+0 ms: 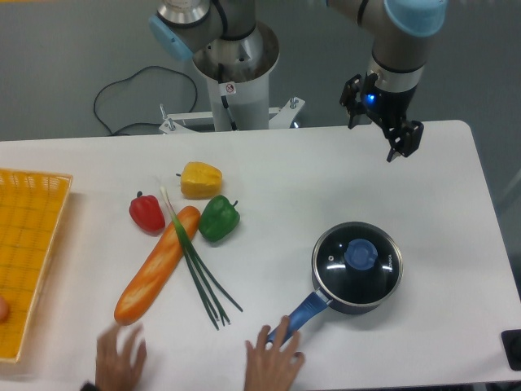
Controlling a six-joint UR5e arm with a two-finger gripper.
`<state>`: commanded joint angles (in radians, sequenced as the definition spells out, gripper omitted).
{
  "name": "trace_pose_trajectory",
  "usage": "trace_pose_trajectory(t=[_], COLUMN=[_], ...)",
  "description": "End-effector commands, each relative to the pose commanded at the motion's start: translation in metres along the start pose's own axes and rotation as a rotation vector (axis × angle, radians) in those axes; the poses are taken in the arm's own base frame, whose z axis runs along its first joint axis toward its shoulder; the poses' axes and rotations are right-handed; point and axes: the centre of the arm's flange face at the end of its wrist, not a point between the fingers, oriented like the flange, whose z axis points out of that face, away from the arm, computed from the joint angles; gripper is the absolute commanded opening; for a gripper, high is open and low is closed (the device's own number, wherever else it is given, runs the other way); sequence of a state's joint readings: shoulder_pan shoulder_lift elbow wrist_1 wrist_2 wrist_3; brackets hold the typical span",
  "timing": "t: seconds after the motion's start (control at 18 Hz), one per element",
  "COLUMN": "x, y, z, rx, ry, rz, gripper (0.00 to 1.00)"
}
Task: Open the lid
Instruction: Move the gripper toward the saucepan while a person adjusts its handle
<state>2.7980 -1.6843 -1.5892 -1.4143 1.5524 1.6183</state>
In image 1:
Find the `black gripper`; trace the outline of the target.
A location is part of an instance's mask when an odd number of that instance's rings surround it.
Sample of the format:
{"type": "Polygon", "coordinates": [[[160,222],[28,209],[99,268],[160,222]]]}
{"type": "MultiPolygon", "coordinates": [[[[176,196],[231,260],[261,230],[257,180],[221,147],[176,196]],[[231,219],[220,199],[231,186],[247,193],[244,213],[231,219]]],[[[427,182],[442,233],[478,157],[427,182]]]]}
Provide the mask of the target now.
{"type": "Polygon", "coordinates": [[[408,157],[419,148],[424,124],[407,118],[417,85],[417,72],[368,72],[363,84],[360,74],[344,84],[339,103],[347,112],[348,128],[353,129],[366,115],[385,129],[390,144],[389,163],[399,156],[408,157]]]}

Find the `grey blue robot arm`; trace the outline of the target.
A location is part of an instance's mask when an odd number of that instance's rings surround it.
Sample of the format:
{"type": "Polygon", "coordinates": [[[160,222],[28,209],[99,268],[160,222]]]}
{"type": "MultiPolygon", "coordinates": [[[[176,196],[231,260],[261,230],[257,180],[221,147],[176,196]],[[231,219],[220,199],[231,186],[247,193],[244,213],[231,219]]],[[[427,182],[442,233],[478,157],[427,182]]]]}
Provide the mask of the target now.
{"type": "MultiPolygon", "coordinates": [[[[374,37],[364,74],[344,84],[340,104],[355,126],[374,122],[388,141],[388,159],[418,150],[423,124],[407,117],[445,1],[332,1],[330,7],[374,37]]],[[[156,41],[204,76],[218,131],[263,130],[269,115],[269,75],[279,58],[273,30],[256,18],[253,1],[163,1],[149,19],[156,41]]]]}

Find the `person right hand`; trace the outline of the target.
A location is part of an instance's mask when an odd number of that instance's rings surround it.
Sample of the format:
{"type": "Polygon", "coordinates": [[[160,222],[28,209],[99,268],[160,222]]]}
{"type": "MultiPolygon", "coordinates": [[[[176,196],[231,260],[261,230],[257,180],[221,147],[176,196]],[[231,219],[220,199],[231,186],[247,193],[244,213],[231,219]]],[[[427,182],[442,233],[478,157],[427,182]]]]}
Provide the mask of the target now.
{"type": "Polygon", "coordinates": [[[305,356],[298,350],[300,333],[294,332],[289,344],[282,349],[290,319],[281,318],[273,344],[267,348],[270,326],[259,331],[256,344],[245,341],[247,352],[244,390],[289,390],[305,363],[305,356]]]}

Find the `person left hand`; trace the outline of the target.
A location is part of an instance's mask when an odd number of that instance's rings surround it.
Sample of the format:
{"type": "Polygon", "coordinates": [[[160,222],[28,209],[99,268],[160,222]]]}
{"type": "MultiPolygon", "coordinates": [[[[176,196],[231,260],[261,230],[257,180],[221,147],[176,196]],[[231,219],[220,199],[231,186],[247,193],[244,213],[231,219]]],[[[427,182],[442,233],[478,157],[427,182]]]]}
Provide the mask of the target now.
{"type": "Polygon", "coordinates": [[[142,377],[147,359],[146,342],[142,340],[132,358],[142,324],[132,328],[121,351],[117,348],[118,335],[122,326],[114,324],[97,339],[95,386],[99,390],[134,390],[142,377]]]}

